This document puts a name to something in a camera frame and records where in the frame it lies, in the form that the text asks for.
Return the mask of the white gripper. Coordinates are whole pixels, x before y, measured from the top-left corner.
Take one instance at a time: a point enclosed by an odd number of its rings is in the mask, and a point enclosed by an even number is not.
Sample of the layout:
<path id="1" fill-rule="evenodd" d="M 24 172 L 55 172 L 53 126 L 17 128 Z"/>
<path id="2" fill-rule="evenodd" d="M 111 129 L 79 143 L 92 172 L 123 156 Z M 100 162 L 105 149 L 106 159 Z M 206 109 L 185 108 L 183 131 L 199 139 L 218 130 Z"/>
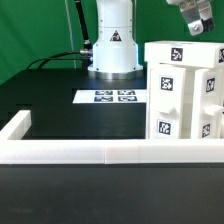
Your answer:
<path id="1" fill-rule="evenodd" d="M 199 35 L 203 31 L 210 32 L 215 28 L 210 0 L 166 0 L 166 2 L 170 5 L 179 5 L 192 36 Z"/>

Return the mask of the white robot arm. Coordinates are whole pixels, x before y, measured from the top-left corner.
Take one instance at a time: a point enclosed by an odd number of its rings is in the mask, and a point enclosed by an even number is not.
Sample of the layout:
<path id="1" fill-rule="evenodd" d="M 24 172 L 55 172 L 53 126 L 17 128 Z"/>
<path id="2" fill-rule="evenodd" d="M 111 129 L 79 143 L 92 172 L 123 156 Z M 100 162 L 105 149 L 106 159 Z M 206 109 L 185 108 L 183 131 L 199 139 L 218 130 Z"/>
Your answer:
<path id="1" fill-rule="evenodd" d="M 177 5 L 192 36 L 214 29 L 210 0 L 166 0 Z M 133 40 L 132 0 L 96 0 L 98 39 L 93 45 L 91 77 L 126 80 L 143 74 L 138 44 Z"/>

